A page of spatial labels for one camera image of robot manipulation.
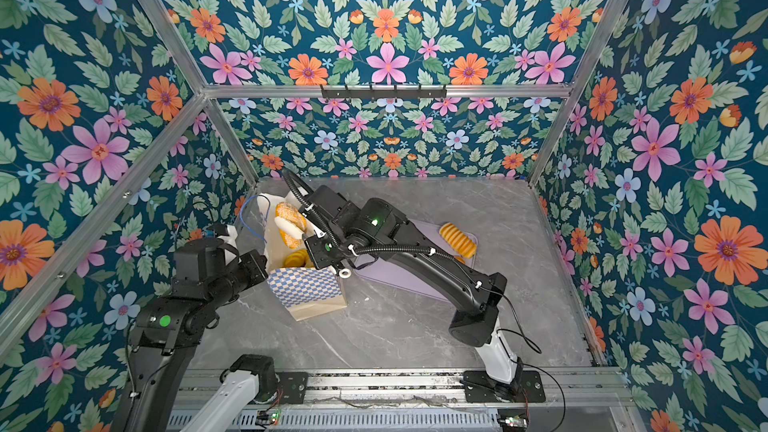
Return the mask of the yellow oval bread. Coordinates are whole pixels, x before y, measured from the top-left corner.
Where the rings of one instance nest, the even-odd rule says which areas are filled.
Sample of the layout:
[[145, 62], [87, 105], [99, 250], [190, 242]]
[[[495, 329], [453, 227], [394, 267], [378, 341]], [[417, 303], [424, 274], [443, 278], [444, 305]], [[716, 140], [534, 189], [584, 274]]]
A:
[[303, 268], [308, 262], [308, 252], [306, 249], [296, 250], [290, 253], [283, 261], [284, 268]]

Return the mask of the lilac plastic tray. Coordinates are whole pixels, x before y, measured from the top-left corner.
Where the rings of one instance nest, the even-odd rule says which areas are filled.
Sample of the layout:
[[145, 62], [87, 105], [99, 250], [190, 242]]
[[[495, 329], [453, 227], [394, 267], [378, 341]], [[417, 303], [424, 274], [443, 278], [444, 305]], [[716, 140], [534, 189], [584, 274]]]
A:
[[457, 261], [419, 226], [407, 220], [383, 228], [357, 252], [355, 271], [375, 282], [441, 296], [459, 310], [478, 308], [482, 301], [478, 288], [485, 284], [485, 276]]

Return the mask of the checkered paper bag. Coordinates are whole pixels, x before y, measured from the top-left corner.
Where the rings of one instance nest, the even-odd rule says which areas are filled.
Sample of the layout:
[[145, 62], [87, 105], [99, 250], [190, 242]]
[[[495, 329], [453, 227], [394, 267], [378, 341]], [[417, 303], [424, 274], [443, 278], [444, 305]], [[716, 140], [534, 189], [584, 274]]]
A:
[[305, 241], [316, 227], [299, 212], [297, 199], [257, 193], [242, 205], [238, 218], [264, 244], [267, 284], [294, 320], [300, 322], [347, 307], [342, 279], [332, 267], [319, 268]]

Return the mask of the pale ridged long bread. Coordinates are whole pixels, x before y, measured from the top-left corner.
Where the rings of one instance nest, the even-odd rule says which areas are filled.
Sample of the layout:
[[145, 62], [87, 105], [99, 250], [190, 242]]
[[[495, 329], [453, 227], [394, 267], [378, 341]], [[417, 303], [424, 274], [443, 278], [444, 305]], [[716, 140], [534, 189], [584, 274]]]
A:
[[442, 239], [461, 257], [471, 259], [477, 252], [477, 244], [465, 232], [452, 223], [445, 223], [439, 228]]

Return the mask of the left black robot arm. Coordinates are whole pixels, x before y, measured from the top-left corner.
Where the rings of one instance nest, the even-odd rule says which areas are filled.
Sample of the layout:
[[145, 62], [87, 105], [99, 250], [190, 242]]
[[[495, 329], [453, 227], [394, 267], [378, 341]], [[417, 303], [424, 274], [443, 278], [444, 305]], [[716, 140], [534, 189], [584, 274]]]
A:
[[152, 299], [127, 339], [128, 380], [113, 431], [163, 431], [181, 380], [218, 310], [268, 277], [267, 257], [240, 252], [222, 238], [188, 242], [174, 252], [169, 293]]

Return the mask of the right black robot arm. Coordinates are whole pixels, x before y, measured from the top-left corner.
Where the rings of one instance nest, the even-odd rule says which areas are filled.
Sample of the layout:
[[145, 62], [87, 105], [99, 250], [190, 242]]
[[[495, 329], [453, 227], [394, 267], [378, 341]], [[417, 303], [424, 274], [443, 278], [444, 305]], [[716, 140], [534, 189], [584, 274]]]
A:
[[382, 199], [359, 207], [327, 186], [294, 193], [300, 212], [322, 232], [309, 242], [316, 265], [340, 266], [369, 256], [406, 270], [454, 306], [450, 335], [476, 349], [495, 386], [519, 388], [522, 366], [500, 332], [499, 304], [507, 284], [502, 274], [487, 275], [459, 262]]

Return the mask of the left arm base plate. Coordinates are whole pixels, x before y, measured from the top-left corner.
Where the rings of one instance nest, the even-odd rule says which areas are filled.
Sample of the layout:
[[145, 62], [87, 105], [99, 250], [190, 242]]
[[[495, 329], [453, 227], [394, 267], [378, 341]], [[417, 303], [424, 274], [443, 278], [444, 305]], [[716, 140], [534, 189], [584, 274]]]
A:
[[307, 372], [255, 374], [237, 370], [227, 375], [223, 385], [233, 384], [237, 392], [250, 398], [249, 405], [302, 404], [307, 391]]

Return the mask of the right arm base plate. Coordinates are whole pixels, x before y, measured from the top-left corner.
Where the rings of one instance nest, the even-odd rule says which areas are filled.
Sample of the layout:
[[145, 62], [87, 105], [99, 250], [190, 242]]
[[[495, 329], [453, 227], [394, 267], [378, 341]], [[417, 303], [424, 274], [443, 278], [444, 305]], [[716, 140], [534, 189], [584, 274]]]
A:
[[544, 403], [546, 395], [541, 375], [521, 369], [512, 384], [490, 379], [483, 370], [465, 370], [460, 383], [468, 403]]

